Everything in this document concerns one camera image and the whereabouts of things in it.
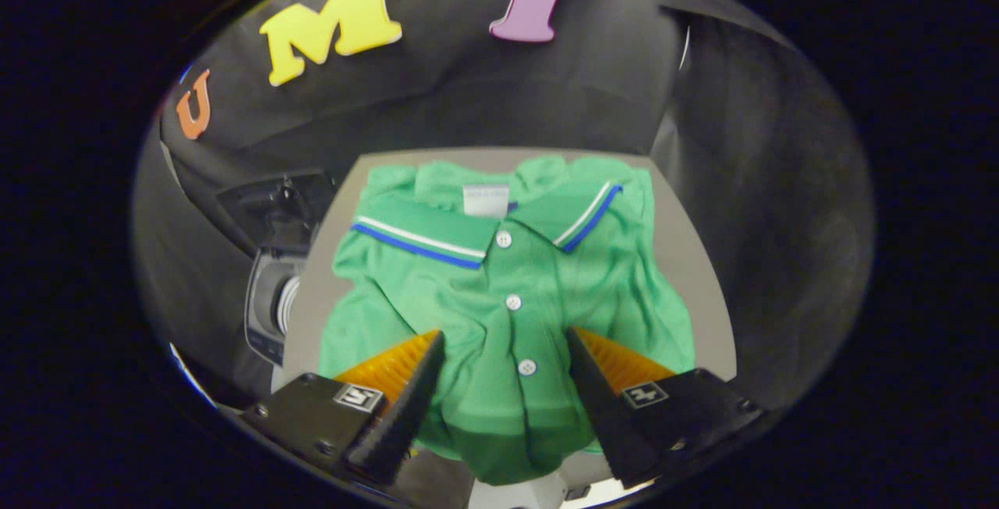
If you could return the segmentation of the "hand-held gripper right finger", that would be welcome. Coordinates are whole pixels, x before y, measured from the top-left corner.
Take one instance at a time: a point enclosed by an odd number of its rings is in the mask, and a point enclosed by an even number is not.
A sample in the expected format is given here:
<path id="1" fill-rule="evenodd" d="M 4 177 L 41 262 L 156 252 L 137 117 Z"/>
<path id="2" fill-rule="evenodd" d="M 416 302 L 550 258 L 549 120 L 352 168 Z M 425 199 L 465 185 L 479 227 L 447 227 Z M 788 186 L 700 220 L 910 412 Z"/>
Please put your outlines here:
<path id="1" fill-rule="evenodd" d="M 763 406 L 707 369 L 677 373 L 581 327 L 565 342 L 578 397 L 625 487 L 692 477 L 763 430 Z"/>

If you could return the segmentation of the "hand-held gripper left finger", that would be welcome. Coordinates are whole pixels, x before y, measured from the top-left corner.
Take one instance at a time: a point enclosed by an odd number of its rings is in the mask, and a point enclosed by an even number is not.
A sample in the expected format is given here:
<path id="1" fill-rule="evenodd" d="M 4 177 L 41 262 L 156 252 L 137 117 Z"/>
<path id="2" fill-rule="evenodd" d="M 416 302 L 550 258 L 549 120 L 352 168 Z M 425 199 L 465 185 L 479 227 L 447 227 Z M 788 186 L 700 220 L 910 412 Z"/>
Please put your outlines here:
<path id="1" fill-rule="evenodd" d="M 445 361 L 439 329 L 335 376 L 307 372 L 240 413 L 240 422 L 300 462 L 363 486 L 396 480 Z"/>

